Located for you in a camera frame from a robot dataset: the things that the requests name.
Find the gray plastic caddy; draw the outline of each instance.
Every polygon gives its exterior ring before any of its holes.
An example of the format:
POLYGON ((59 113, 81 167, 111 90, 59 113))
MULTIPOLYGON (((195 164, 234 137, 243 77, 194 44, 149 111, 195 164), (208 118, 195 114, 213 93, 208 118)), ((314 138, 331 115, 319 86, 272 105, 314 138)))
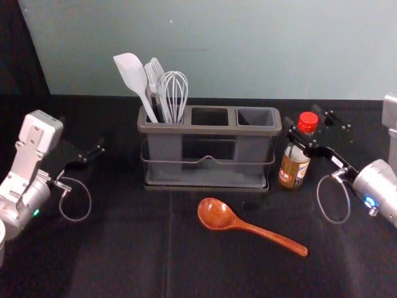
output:
POLYGON ((282 124, 272 107, 186 106, 182 124, 152 123, 141 107, 138 130, 148 189, 266 192, 282 124))

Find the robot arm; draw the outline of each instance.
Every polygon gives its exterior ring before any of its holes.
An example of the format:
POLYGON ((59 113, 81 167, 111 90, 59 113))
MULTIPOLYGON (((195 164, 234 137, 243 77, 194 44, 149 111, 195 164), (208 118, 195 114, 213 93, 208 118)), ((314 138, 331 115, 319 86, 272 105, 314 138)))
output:
MULTIPOLYGON (((315 112, 327 131, 327 139, 332 139, 332 129, 339 127, 345 134, 349 133, 350 125, 343 124, 333 113, 333 111, 323 111, 318 106, 313 106, 315 112)), ((311 138, 306 138, 296 128, 293 121, 285 119, 288 128, 287 138, 299 146, 308 157, 323 157, 336 165, 338 170, 331 177, 342 183, 341 177, 347 181, 356 195, 363 200, 369 209, 371 216, 380 212, 388 221, 397 227, 397 92, 389 93, 383 102, 383 125, 389 127, 390 152, 389 164, 383 160, 375 160, 365 166, 361 171, 357 171, 345 158, 341 157, 331 147, 322 145, 322 141, 315 140, 319 135, 314 134, 311 138)), ((341 135, 333 141, 340 141, 341 135)))
POLYGON ((71 187, 58 181, 64 169, 69 165, 86 165, 104 152, 98 143, 95 150, 84 154, 60 141, 62 131, 62 122, 40 110, 25 116, 14 162, 0 185, 0 267, 4 242, 19 235, 50 197, 51 188, 62 188, 63 196, 71 191, 71 187))

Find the spoon handle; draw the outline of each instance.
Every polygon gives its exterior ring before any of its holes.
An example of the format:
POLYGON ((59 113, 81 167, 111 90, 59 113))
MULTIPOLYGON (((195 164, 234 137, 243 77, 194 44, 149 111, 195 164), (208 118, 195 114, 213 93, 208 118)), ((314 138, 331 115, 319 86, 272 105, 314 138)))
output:
POLYGON ((267 238, 278 243, 279 245, 284 246, 285 248, 288 248, 300 256, 307 256, 309 253, 307 247, 303 246, 302 244, 299 244, 298 242, 295 242, 287 237, 281 236, 280 234, 265 230, 264 228, 259 228, 243 221, 236 223, 236 228, 267 238))

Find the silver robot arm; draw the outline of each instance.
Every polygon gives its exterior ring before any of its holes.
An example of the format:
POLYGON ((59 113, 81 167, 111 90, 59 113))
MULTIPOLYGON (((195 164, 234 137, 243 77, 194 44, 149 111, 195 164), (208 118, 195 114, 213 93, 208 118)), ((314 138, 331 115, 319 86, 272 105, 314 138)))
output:
POLYGON ((47 181, 51 178, 40 170, 40 164, 58 144, 62 130, 62 122, 40 110, 25 116, 14 162, 0 185, 0 266, 4 241, 18 236, 50 197, 47 181))
POLYGON ((389 161, 375 160, 367 165, 352 186, 370 209, 370 215, 379 211, 397 228, 397 91, 385 96, 382 124, 389 128, 389 161))

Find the red bottle cap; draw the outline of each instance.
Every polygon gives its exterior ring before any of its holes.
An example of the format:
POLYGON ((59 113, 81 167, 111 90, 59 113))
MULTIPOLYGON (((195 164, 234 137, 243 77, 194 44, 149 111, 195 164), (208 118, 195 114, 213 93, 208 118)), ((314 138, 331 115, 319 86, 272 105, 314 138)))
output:
POLYGON ((298 129, 303 133, 313 133, 318 124, 318 117, 313 112, 303 112, 299 116, 298 129))

